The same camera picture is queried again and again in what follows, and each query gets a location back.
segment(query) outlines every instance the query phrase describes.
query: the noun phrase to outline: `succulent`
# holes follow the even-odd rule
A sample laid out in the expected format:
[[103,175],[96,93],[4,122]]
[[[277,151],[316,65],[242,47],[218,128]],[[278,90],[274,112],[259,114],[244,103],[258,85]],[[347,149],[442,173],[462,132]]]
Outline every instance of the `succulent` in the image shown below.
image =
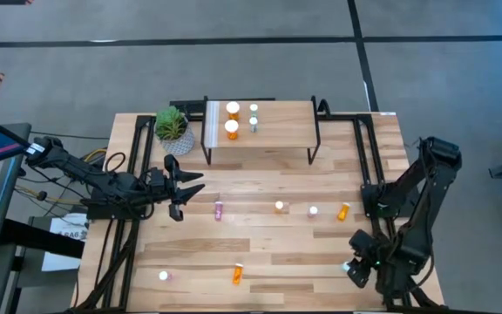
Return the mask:
[[161,140],[177,140],[187,129],[187,122],[183,113],[170,106],[166,110],[156,113],[155,133]]

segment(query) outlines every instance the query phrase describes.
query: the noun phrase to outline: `wooden table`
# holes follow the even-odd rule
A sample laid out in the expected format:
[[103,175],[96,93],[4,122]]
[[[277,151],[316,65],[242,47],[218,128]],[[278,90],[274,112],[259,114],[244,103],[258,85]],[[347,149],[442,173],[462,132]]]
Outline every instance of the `wooden table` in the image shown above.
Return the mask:
[[[313,101],[237,101],[240,105],[238,138],[230,140],[224,129],[228,121],[226,104],[230,101],[208,101],[205,136],[201,142],[203,152],[210,165],[212,148],[307,148],[309,165],[313,163],[321,145],[319,121]],[[251,132],[249,106],[256,104],[258,131]]]
[[[129,154],[135,120],[132,113],[116,116],[108,155]],[[373,113],[373,120],[385,177],[395,180],[409,166],[397,117]],[[358,289],[341,270],[341,264],[352,258],[349,238],[357,229],[371,231],[359,193],[363,179],[353,126],[334,121],[321,122],[320,128],[322,145],[312,166],[303,162],[302,150],[297,148],[217,148],[212,166],[197,147],[180,156],[184,170],[204,174],[191,185],[207,186],[184,207],[185,221],[173,221],[167,204],[160,204],[154,216],[140,224],[128,310],[382,309],[382,297],[374,289],[375,272],[367,287]],[[193,130],[199,139],[200,123]],[[363,130],[371,156],[366,134]],[[162,167],[165,154],[155,140],[151,167]],[[221,222],[214,220],[218,200],[224,202]],[[285,209],[277,214],[274,202],[279,200]],[[346,221],[339,222],[336,215],[343,201],[351,209]],[[310,205],[319,208],[315,219],[306,216]],[[107,224],[97,221],[90,227],[79,271],[80,300],[94,286]],[[112,226],[104,270],[114,230]],[[235,263],[244,265],[239,286],[231,282]],[[158,279],[162,270],[173,274],[171,282]],[[119,300],[122,270],[116,278],[112,305]],[[435,302],[443,302],[436,272],[423,288]]]

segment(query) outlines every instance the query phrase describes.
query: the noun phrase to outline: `pink bottle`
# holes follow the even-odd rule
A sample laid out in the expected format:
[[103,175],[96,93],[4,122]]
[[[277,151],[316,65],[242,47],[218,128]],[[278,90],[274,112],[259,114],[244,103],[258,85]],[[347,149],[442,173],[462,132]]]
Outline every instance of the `pink bottle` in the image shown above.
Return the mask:
[[214,210],[214,219],[219,222],[222,220],[222,208],[224,205],[222,204],[221,201],[217,201],[215,204],[215,210]]

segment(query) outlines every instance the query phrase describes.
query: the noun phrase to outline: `white cap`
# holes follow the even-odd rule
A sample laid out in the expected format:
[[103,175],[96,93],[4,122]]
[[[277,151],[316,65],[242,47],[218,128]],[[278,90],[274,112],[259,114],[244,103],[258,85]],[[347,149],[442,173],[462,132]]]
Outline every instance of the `white cap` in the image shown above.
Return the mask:
[[160,280],[167,280],[168,277],[169,277],[169,275],[167,274],[167,271],[164,271],[164,270],[162,270],[158,274],[158,278],[160,278]]
[[236,120],[228,120],[228,121],[226,121],[226,124],[224,125],[224,127],[226,128],[226,131],[233,133],[233,132],[237,131],[237,129],[238,129],[238,127],[240,127],[240,125],[237,123]]
[[226,110],[229,113],[237,113],[240,111],[240,104],[238,104],[236,101],[230,101],[226,105]]

